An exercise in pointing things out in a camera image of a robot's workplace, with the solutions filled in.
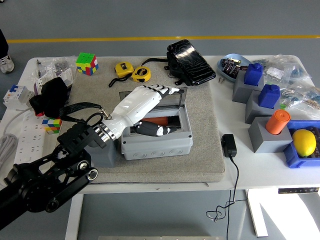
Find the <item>sticker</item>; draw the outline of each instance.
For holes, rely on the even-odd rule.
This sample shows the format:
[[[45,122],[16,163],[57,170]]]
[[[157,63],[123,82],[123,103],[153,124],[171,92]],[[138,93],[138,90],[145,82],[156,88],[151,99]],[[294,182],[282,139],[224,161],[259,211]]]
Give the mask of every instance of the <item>sticker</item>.
[[[136,72],[136,74],[138,74],[139,76],[146,75],[147,74],[147,69],[141,68]]]
[[[121,63],[120,66],[121,66],[121,68],[122,68],[123,70],[127,69],[127,65],[126,65],[125,62],[124,62],[124,63]]]
[[[269,74],[277,79],[281,79],[285,74],[285,71],[281,71],[275,67],[269,67],[268,71],[266,71],[266,74]]]

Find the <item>orange object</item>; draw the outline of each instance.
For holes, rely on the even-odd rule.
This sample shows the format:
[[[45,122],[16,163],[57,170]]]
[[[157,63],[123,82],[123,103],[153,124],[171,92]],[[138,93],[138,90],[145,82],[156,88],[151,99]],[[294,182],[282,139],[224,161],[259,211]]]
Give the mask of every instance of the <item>orange object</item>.
[[[265,129],[272,135],[278,135],[281,133],[282,129],[290,121],[290,114],[282,109],[276,110],[269,121],[265,125]]]
[[[168,117],[167,116],[159,116],[159,117],[149,117],[142,119],[143,121],[148,121],[154,124],[158,124],[161,126],[168,126]]]

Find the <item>white table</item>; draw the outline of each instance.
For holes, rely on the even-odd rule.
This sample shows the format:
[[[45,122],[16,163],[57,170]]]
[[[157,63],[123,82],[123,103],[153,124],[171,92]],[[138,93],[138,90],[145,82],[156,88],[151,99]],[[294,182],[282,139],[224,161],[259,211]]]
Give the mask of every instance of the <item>white table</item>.
[[[205,56],[207,62],[217,72],[217,62],[224,56]],[[265,56],[244,56],[248,60],[257,60]],[[41,58],[32,58],[28,61],[25,70],[20,78],[19,85],[27,86],[33,89],[33,82],[28,80],[32,71],[36,67],[36,60]],[[306,167],[291,169],[286,165],[286,158],[283,153],[254,153],[251,140],[248,134],[249,124],[244,123],[245,107],[243,103],[232,101],[233,83],[224,81],[218,83],[219,74],[210,81],[210,88],[214,109],[217,117],[219,134],[233,134],[237,155],[234,158],[239,167],[239,180],[237,189],[259,189],[259,188],[301,188],[320,186],[320,167]],[[0,132],[3,131],[7,122],[17,114],[16,111],[7,110],[0,124]],[[306,116],[300,112],[291,113],[292,119],[306,119]],[[22,117],[19,117],[8,128],[7,132],[19,136]],[[55,135],[46,135],[47,143],[46,153],[50,153],[56,145]],[[1,180],[7,176],[12,168],[14,156],[3,165],[0,170]],[[73,198],[70,222],[67,229],[66,239],[75,239],[76,230],[80,220],[81,202],[83,194],[96,193],[142,193],[142,192],[176,192],[176,191],[212,191],[212,190],[232,190],[235,185],[237,172],[234,165],[228,158],[224,159],[225,177],[220,182],[208,183],[137,183],[137,184],[90,184],[84,188],[79,195]],[[252,207],[260,207],[259,203],[252,201]]]

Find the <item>gray floor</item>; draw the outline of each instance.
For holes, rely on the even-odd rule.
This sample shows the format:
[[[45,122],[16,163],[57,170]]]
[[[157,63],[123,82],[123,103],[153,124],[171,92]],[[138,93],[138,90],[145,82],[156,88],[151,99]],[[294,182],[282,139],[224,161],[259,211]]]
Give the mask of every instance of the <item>gray floor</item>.
[[[320,2],[5,0],[0,28],[8,40],[160,36],[319,35]],[[173,40],[12,43],[15,70],[0,75],[0,96],[16,84],[34,57],[78,55],[164,56]],[[320,39],[191,40],[202,55],[295,55],[320,87]],[[0,105],[0,119],[5,111]],[[225,236],[226,220],[213,223],[205,211],[228,199],[227,191],[122,193],[84,199],[79,239],[99,235]],[[304,195],[312,213],[318,199]],[[0,232],[2,239],[64,239],[70,203],[49,213],[25,213]],[[245,202],[231,207],[229,239],[256,239]],[[270,240],[284,239],[264,212]]]

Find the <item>rubik's cube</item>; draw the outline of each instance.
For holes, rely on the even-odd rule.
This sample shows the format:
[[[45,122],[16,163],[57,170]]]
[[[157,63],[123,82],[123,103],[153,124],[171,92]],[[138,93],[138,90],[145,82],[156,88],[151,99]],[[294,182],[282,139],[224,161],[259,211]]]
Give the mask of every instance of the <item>rubik's cube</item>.
[[[42,126],[44,126],[44,129],[48,134],[58,134],[61,124],[62,120],[60,118],[44,117],[42,120]]]
[[[75,62],[78,72],[91,76],[99,68],[96,55],[80,52]]]

